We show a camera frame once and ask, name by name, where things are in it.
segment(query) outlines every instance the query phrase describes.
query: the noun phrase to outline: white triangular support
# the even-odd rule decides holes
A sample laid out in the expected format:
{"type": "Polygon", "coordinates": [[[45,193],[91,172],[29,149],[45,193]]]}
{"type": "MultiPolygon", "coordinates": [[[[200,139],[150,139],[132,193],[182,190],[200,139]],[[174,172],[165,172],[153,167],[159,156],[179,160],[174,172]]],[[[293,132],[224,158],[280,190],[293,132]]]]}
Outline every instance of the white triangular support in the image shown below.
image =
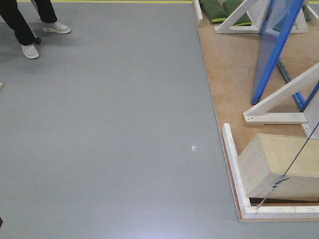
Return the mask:
{"type": "Polygon", "coordinates": [[[268,113],[295,93],[319,80],[319,63],[275,91],[244,112],[246,124],[303,124],[308,120],[304,113],[268,113]]]}
{"type": "MultiPolygon", "coordinates": [[[[244,0],[220,26],[215,27],[216,33],[259,33],[266,18],[269,2],[270,0],[244,0]],[[245,13],[248,14],[253,24],[251,26],[233,26],[245,13]]],[[[307,23],[301,9],[292,33],[307,32],[307,23]]]]}

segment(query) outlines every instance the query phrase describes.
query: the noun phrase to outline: yellow line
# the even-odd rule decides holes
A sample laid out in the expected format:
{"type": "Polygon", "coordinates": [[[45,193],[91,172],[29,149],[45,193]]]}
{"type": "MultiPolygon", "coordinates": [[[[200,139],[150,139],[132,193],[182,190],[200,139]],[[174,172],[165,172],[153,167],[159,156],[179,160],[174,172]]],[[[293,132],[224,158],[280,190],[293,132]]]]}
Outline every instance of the yellow line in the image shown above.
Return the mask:
{"type": "MultiPolygon", "coordinates": [[[[30,2],[30,0],[17,0],[18,2],[30,2]]],[[[51,0],[51,2],[89,2],[89,3],[193,3],[193,1],[160,1],[160,0],[51,0]]]]}

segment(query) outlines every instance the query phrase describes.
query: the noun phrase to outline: person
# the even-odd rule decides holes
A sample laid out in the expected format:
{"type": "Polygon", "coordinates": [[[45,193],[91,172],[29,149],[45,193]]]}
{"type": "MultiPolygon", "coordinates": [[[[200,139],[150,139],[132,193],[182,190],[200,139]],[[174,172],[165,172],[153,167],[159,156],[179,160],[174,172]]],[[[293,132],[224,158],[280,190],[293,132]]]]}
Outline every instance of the person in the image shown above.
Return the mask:
{"type": "MultiPolygon", "coordinates": [[[[57,21],[52,3],[50,0],[34,0],[42,21],[43,31],[67,34],[71,29],[57,21]]],[[[36,37],[26,23],[24,17],[18,9],[16,0],[0,0],[0,15],[8,26],[14,31],[15,37],[21,45],[25,57],[35,59],[39,57],[39,52],[34,46],[36,37]]]]}

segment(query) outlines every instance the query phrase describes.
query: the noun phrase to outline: foot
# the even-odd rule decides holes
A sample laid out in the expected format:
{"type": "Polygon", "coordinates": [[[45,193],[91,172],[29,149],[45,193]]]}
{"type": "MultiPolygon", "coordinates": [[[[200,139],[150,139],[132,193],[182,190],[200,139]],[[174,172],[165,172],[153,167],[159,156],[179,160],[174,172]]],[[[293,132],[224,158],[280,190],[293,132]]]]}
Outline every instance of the foot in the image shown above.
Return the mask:
{"type": "Polygon", "coordinates": [[[33,44],[27,45],[27,46],[21,45],[21,48],[25,57],[29,59],[35,59],[39,57],[39,52],[37,51],[37,49],[34,47],[33,44]]]}
{"type": "Polygon", "coordinates": [[[67,34],[71,31],[71,29],[58,21],[54,23],[42,23],[42,30],[43,31],[49,31],[49,32],[56,32],[59,34],[67,34]]]}

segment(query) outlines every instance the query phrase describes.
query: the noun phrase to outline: white wooden frame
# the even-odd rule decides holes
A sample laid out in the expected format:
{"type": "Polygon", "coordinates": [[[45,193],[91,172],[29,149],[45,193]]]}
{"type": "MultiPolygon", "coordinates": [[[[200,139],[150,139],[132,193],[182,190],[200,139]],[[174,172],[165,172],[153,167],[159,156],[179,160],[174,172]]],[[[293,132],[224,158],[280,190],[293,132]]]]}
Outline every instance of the white wooden frame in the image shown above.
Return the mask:
{"type": "MultiPolygon", "coordinates": [[[[269,0],[244,0],[242,4],[220,25],[215,27],[216,33],[259,33],[266,17],[269,0]],[[233,24],[247,13],[253,21],[251,26],[233,26],[233,24]]],[[[298,14],[292,33],[307,33],[308,27],[303,11],[298,14]]]]}
{"type": "Polygon", "coordinates": [[[257,207],[251,205],[245,193],[237,162],[238,154],[229,124],[224,124],[222,134],[227,153],[226,165],[239,221],[319,221],[319,206],[261,206],[257,211],[257,207]]]}
{"type": "Polygon", "coordinates": [[[268,113],[293,94],[319,80],[319,63],[275,91],[264,100],[244,112],[246,124],[302,124],[308,123],[304,113],[268,113]]]}

